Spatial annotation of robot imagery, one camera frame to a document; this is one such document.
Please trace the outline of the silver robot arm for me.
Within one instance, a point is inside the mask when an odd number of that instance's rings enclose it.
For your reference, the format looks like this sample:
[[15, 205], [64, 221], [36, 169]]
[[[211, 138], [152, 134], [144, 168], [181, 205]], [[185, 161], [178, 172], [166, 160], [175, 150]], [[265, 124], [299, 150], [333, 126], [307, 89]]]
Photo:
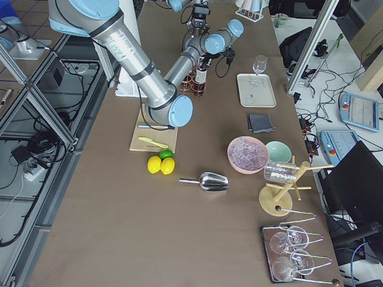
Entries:
[[192, 117], [192, 100], [178, 94], [177, 88], [200, 56], [223, 52], [244, 31], [244, 25], [233, 19], [212, 35], [188, 40], [163, 77], [125, 25], [119, 1], [49, 1], [48, 10], [50, 26], [56, 32], [99, 40], [147, 96], [148, 117], [173, 127], [185, 126]]
[[187, 33], [192, 37], [209, 34], [210, 25], [207, 16], [211, 14], [208, 1], [170, 0], [153, 1], [158, 6], [181, 12], [180, 22], [186, 26]]

